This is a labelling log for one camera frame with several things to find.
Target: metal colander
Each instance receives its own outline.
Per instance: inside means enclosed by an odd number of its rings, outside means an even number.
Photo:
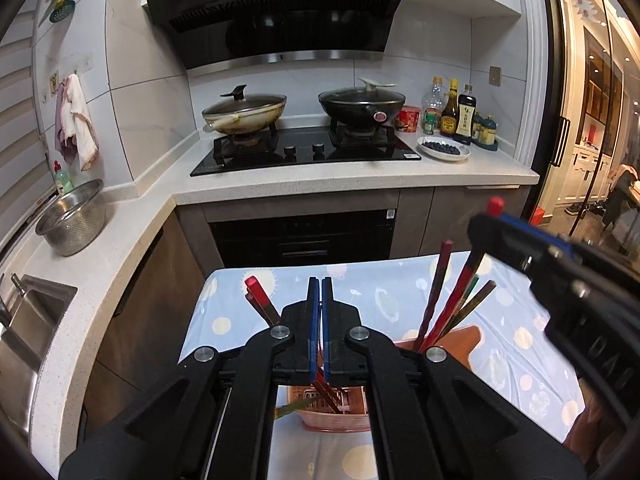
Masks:
[[[61,196],[42,214],[36,234],[61,256],[81,251],[104,227],[102,180],[90,180]]]

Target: white towel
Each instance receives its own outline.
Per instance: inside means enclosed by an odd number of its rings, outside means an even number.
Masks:
[[[98,141],[95,139],[89,108],[76,74],[71,74],[65,80],[65,98],[60,109],[60,119],[65,139],[72,139],[78,147],[80,169],[90,170],[91,164],[98,158]]]

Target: red tip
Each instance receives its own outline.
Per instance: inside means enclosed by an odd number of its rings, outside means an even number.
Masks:
[[[502,210],[504,209],[504,200],[499,196],[494,196],[489,200],[489,203],[486,205],[486,213],[489,216],[495,216],[496,218],[502,214]]]
[[[257,301],[261,307],[264,308],[271,303],[267,293],[264,291],[262,285],[260,285],[260,282],[255,276],[249,276],[244,280],[244,284],[246,285],[247,290],[255,298],[255,301]]]

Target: range hood vent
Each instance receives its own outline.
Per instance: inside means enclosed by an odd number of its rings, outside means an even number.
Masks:
[[[379,58],[400,1],[147,0],[154,24],[198,73],[289,59]]]

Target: white countertop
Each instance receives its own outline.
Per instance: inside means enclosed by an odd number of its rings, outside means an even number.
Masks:
[[[417,135],[400,137],[415,147]],[[75,449],[84,391],[118,300],[176,205],[313,192],[538,181],[536,173],[510,156],[477,146],[471,146],[466,162],[457,164],[424,155],[422,161],[336,162],[189,177],[211,149],[211,138],[199,140],[142,197],[108,204],[104,230],[80,253],[62,258],[44,241],[32,238],[30,246],[35,249],[26,263],[19,267],[15,263],[24,262],[22,256],[3,269],[78,288],[42,366],[33,409],[31,450],[54,478]]]

